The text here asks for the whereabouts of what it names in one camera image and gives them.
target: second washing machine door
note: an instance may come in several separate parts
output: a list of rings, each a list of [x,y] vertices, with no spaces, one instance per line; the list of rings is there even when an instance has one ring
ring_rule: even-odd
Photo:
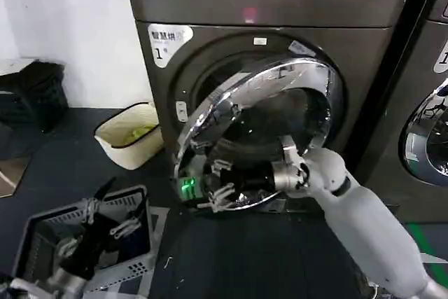
[[[322,146],[342,123],[343,97],[340,75],[323,60],[286,55],[254,62],[219,85],[189,117],[178,138],[176,191],[191,207],[206,204],[219,188],[209,183],[216,181],[210,166],[281,160],[285,135],[292,136],[299,154]],[[275,195],[232,195],[228,210]]]
[[[401,151],[406,168],[416,178],[448,186],[448,80],[410,118]]]

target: green light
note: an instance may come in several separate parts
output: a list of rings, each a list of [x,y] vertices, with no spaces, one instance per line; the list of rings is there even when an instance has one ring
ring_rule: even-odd
[[[188,189],[194,188],[196,186],[195,178],[187,178],[182,180],[182,191],[185,192]]]

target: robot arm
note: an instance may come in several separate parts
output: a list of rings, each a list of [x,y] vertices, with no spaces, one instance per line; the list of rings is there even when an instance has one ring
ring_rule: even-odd
[[[241,190],[282,191],[290,197],[314,198],[328,226],[370,281],[402,299],[448,299],[448,290],[426,273],[420,251],[384,203],[362,187],[339,154],[311,148],[300,157],[291,137],[282,139],[284,159],[250,169],[222,169],[224,186],[210,199],[214,211]]]
[[[448,290],[427,275],[406,229],[371,190],[360,186],[336,152],[314,148],[291,164],[307,167],[303,188],[320,204],[329,227],[369,280],[399,298],[448,299]]]

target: gray plastic basket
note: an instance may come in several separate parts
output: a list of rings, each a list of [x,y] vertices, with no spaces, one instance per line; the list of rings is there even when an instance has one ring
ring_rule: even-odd
[[[117,220],[123,219],[129,211],[137,208],[143,198],[146,198],[144,186],[135,186],[110,193],[104,198],[106,211],[101,212]],[[15,263],[14,274],[16,277],[31,282],[44,281],[54,272],[59,264],[57,250],[60,244],[83,230],[81,226],[83,207],[84,202],[80,201],[32,216],[28,220],[22,236],[20,253],[17,255]],[[130,254],[131,258],[120,260],[122,258],[119,257],[115,265],[97,270],[94,278],[87,284],[86,293],[100,291],[153,271],[159,242],[153,241],[153,226],[148,200],[146,200],[146,209],[141,217],[141,222],[142,226],[129,236],[129,241],[123,244],[119,253],[125,258]],[[132,256],[139,251],[144,251],[144,253]]]

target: green tape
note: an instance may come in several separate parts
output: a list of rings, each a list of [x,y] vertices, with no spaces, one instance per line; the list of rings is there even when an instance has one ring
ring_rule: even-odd
[[[431,246],[429,245],[419,225],[408,224],[406,225],[406,228],[415,239],[415,242],[419,246],[421,252],[435,256],[433,248],[431,248]],[[428,266],[433,273],[433,276],[435,278],[434,280],[440,285],[448,287],[448,275],[445,273],[442,266],[439,264],[428,264]]]

